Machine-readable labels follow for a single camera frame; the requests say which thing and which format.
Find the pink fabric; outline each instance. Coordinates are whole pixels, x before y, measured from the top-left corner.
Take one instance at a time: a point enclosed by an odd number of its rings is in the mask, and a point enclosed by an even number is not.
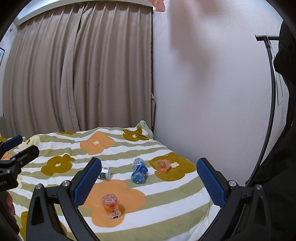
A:
[[[148,0],[152,3],[152,5],[155,7],[155,11],[157,12],[164,12],[165,11],[165,4],[163,0]]]

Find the framed picture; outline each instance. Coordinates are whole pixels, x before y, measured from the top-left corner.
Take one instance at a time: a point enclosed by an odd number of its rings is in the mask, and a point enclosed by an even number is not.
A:
[[[1,61],[2,61],[2,58],[3,58],[3,55],[4,55],[4,49],[3,48],[0,48],[0,65],[1,65]]]

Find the beige curtain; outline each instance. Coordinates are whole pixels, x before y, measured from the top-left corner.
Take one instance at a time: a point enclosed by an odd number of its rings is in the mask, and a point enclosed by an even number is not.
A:
[[[4,79],[9,136],[151,127],[151,8],[91,1],[21,25]]]

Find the floral blanket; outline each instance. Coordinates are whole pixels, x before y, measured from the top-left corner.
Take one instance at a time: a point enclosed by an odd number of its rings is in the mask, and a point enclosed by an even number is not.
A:
[[[71,180],[94,156],[101,159],[103,167],[110,167],[111,180],[98,179],[79,211],[101,241],[196,241],[219,211],[195,165],[153,140],[144,121],[128,129],[98,127],[35,135],[14,152],[30,145],[39,147],[39,157],[22,169],[19,186],[9,191],[23,239],[35,185],[49,187]],[[140,185],[131,181],[131,165],[136,157],[141,157],[148,168],[146,180]],[[166,173],[156,170],[159,159],[170,161]],[[118,219],[105,217],[101,198],[107,193],[118,197],[122,212]],[[75,240],[60,207],[56,209],[67,236]]]

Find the metal screw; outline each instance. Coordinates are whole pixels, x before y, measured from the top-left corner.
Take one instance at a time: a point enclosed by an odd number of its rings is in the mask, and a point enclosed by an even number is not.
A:
[[[39,183],[39,184],[37,184],[36,186],[35,186],[35,188],[37,189],[37,190],[39,190],[39,189],[41,189],[42,188],[42,184],[41,183]]]
[[[262,187],[260,184],[257,184],[257,185],[256,185],[256,188],[257,188],[258,190],[262,190],[262,189],[263,189],[263,187]]]
[[[231,187],[235,187],[236,185],[237,185],[237,183],[235,182],[235,181],[229,181],[228,182],[229,183],[229,185],[231,186]]]
[[[67,187],[69,185],[70,185],[70,181],[68,181],[68,180],[65,180],[65,181],[62,182],[63,187]]]

